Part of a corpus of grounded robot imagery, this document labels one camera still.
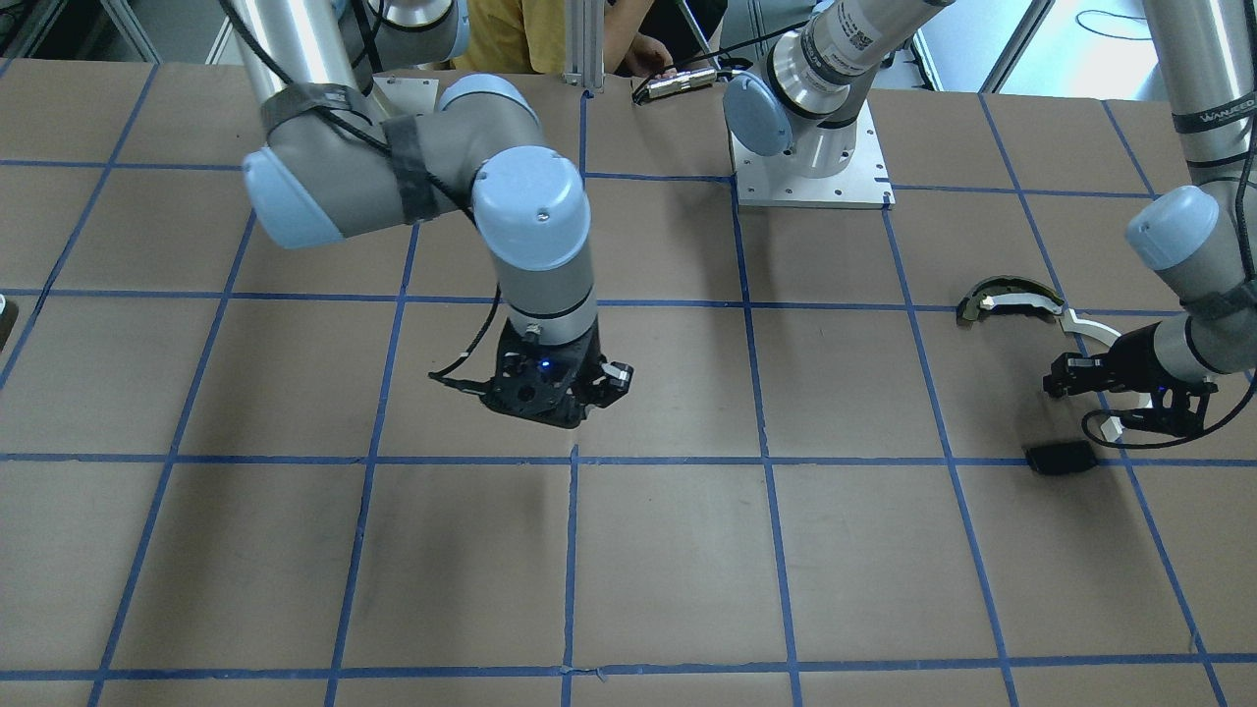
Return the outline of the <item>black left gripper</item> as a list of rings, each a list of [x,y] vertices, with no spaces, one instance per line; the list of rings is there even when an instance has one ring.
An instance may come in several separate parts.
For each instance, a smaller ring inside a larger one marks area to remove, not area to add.
[[[1179,379],[1154,351],[1158,327],[1149,325],[1119,336],[1105,353],[1060,353],[1043,376],[1050,398],[1073,398],[1087,391],[1135,391],[1151,398],[1151,408],[1119,413],[1123,426],[1177,438],[1205,433],[1205,413],[1218,387],[1204,376]]]

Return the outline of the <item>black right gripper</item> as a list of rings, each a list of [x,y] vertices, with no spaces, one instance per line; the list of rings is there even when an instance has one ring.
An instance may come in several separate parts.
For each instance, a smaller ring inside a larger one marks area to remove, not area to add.
[[[480,401],[508,416],[574,429],[590,408],[608,408],[623,398],[632,380],[632,366],[602,353],[597,323],[561,345],[543,345],[537,335],[522,335],[508,323]]]

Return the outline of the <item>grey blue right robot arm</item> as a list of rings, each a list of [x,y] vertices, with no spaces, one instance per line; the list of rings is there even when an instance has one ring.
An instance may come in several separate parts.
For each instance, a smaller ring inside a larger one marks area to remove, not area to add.
[[[465,75],[424,114],[365,96],[331,1],[224,1],[259,103],[264,143],[246,195],[279,247],[319,247],[463,213],[507,309],[491,376],[431,379],[508,416],[572,429],[631,389],[601,351],[591,203],[546,143],[517,86]]]

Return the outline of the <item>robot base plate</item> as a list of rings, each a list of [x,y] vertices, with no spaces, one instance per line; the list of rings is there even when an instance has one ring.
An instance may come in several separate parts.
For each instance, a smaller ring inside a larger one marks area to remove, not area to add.
[[[854,125],[816,127],[787,155],[757,155],[735,135],[729,143],[742,206],[850,210],[897,203],[867,103]]]
[[[436,109],[440,82],[435,78],[373,75],[368,104],[378,122],[403,116],[426,116]]]

